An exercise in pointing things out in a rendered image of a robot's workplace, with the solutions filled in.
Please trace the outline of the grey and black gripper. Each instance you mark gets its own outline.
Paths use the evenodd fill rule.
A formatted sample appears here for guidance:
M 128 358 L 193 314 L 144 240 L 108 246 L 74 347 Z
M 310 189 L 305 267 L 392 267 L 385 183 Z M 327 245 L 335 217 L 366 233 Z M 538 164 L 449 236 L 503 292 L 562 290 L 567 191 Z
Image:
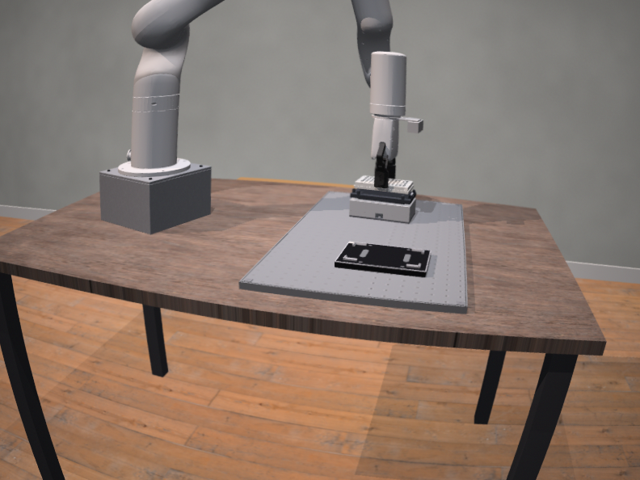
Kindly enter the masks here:
M 395 179 L 395 158 L 398 155 L 398 119 L 403 117 L 389 118 L 372 115 L 372 118 L 375 120 L 371 158 L 377 159 L 374 187 L 388 188 L 389 179 Z

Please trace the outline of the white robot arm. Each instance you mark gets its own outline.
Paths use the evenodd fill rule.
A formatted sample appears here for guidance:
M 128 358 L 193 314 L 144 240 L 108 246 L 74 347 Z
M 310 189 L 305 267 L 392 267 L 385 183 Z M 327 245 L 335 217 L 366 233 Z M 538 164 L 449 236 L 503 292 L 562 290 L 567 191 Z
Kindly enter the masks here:
M 180 79 L 189 23 L 223 1 L 152 0 L 133 18 L 133 38 L 144 49 L 133 84 L 129 162 L 118 167 L 121 175 L 155 177 L 190 169 L 188 160 L 177 158 Z M 360 62 L 370 88 L 370 113 L 400 118 L 406 114 L 406 55 L 390 51 L 389 0 L 352 0 L 352 6 Z

